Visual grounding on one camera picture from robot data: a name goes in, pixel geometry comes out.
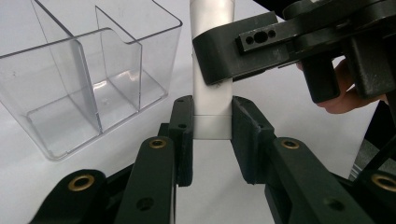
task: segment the white tube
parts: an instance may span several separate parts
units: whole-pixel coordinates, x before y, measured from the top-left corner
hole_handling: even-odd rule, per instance
[[[191,35],[233,21],[233,0],[190,0]],[[231,139],[233,81],[206,86],[195,52],[192,53],[194,138]]]

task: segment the clear plastic container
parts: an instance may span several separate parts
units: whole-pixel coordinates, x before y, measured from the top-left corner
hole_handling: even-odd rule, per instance
[[[44,45],[0,56],[0,100],[49,159],[167,95],[181,21],[155,2],[32,6]]]

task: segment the brass insert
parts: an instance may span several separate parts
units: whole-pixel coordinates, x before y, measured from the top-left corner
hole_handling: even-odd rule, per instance
[[[298,142],[291,140],[291,139],[285,139],[281,143],[282,147],[288,148],[288,149],[297,149],[300,147],[300,144]]]
[[[396,192],[396,180],[385,175],[373,175],[373,182],[381,189]]]
[[[166,146],[166,142],[160,138],[153,139],[149,142],[149,146],[152,148],[162,148]]]
[[[82,191],[89,188],[94,181],[95,178],[92,175],[79,175],[74,177],[67,187],[71,191]]]

